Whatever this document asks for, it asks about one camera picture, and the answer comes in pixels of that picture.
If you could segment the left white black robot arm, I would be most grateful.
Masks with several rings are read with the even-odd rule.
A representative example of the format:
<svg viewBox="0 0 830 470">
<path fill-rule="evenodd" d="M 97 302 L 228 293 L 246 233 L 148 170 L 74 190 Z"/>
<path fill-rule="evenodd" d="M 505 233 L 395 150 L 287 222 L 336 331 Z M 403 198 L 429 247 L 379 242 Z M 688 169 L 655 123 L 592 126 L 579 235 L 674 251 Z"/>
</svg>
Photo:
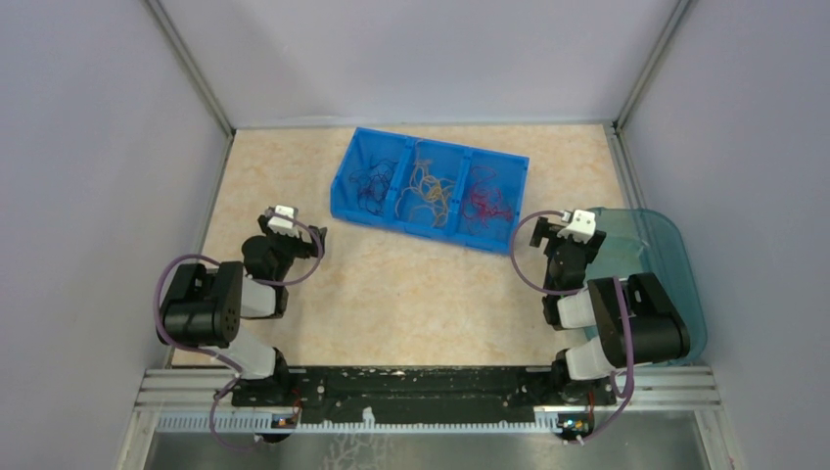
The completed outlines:
<svg viewBox="0 0 830 470">
<path fill-rule="evenodd" d="M 310 225 L 304 239 L 301 224 L 274 208 L 257 223 L 261 232 L 243 243 L 242 260 L 215 267 L 197 260 L 175 267 L 161 295 L 158 336 L 162 342 L 173 340 L 187 350 L 203 351 L 231 368 L 235 376 L 228 393 L 234 405 L 292 405 L 300 393 L 284 355 L 243 323 L 284 316 L 291 267 L 298 259 L 320 261 L 328 230 Z"/>
</svg>

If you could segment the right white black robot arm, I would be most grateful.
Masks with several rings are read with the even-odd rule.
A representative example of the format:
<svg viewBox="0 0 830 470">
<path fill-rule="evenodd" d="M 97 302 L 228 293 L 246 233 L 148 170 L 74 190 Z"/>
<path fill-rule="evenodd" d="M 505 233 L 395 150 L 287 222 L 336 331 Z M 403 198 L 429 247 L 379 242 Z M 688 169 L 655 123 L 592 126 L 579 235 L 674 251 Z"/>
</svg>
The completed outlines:
<svg viewBox="0 0 830 470">
<path fill-rule="evenodd" d="M 683 358 L 691 349 L 688 328 L 655 273 L 589 277 L 606 237 L 587 211 L 565 212 L 556 221 L 539 214 L 530 236 L 546 257 L 540 286 L 546 323 L 557 331 L 595 331 L 552 363 L 550 389 L 563 403 L 600 392 L 620 397 L 616 373 Z"/>
</svg>

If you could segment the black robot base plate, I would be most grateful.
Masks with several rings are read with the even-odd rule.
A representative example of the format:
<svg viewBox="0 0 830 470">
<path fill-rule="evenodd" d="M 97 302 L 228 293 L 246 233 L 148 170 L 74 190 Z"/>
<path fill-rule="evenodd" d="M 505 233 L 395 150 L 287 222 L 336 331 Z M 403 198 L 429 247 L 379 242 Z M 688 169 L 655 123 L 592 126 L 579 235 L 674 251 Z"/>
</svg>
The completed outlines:
<svg viewBox="0 0 830 470">
<path fill-rule="evenodd" d="M 550 389 L 552 367 L 306 366 L 290 369 L 302 424 L 351 424 L 371 410 L 379 424 L 530 423 L 539 406 L 614 405 L 614 394 L 598 393 L 565 403 Z"/>
</svg>

